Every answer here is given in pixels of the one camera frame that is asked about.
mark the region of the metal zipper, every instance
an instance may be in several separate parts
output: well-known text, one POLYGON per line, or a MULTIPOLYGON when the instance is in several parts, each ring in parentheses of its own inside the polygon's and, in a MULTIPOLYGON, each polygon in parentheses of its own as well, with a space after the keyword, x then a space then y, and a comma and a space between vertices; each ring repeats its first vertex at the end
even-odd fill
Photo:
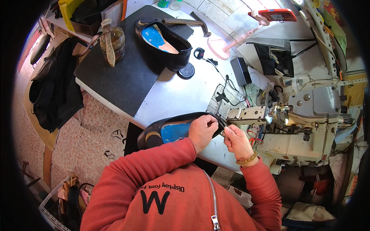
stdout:
POLYGON ((211 216, 211 219, 212 219, 212 222, 213 222, 213 230, 214 231, 217 231, 217 230, 220 230, 220 225, 218 224, 218 219, 217 219, 217 200, 216 200, 216 190, 215 190, 215 186, 213 185, 210 177, 208 176, 208 174, 204 171, 204 173, 206 174, 206 177, 208 178, 208 181, 209 183, 211 184, 211 188, 212 188, 212 194, 213 194, 213 208, 215 210, 215 214, 213 216, 211 216))

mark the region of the yellow bag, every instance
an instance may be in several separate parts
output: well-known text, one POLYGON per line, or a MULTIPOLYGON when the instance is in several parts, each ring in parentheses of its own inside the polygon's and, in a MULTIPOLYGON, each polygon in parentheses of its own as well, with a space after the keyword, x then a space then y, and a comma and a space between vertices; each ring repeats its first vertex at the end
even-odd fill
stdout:
POLYGON ((59 8, 60 12, 63 15, 63 19, 65 25, 67 26, 68 30, 74 31, 70 18, 72 14, 76 10, 76 8, 83 2, 84 0, 59 0, 59 8))

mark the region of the industrial sewing machine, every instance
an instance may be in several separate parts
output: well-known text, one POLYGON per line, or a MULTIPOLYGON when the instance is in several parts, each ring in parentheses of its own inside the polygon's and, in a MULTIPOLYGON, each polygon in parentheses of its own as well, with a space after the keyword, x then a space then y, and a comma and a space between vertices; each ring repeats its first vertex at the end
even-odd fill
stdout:
POLYGON ((258 145, 259 155, 286 160, 290 165, 325 164, 338 125, 339 92, 332 86, 318 87, 298 92, 283 103, 282 94, 268 84, 262 95, 257 97, 258 107, 232 106, 231 103, 235 105, 239 101, 219 85, 207 111, 226 124, 264 125, 264 143, 258 145), (226 100, 220 100, 221 93, 226 100))

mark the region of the person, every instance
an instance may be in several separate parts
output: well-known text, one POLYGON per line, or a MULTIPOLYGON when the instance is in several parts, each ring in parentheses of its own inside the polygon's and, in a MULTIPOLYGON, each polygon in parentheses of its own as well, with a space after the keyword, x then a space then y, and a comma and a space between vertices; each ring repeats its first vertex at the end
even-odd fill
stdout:
MULTIPOLYGON (((259 157, 240 168, 252 196, 250 215, 191 163, 217 129, 216 118, 203 115, 191 123, 187 138, 111 162, 92 191, 80 230, 280 230, 280 192, 259 157)), ((244 131, 230 125, 224 135, 238 161, 251 159, 244 131)))

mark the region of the plastic bottle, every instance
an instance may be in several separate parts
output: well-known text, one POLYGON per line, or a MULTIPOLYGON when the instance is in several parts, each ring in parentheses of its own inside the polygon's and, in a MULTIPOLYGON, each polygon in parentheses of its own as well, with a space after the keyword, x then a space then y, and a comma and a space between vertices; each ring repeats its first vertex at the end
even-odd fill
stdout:
POLYGON ((173 1, 171 2, 171 4, 169 5, 169 8, 170 8, 171 10, 175 10, 175 11, 177 11, 177 10, 179 10, 179 9, 180 9, 180 7, 181 7, 181 2, 182 2, 182 0, 173 0, 173 1))
POLYGON ((169 0, 159 0, 158 6, 160 8, 166 8, 166 7, 168 7, 168 3, 169 3, 169 0))

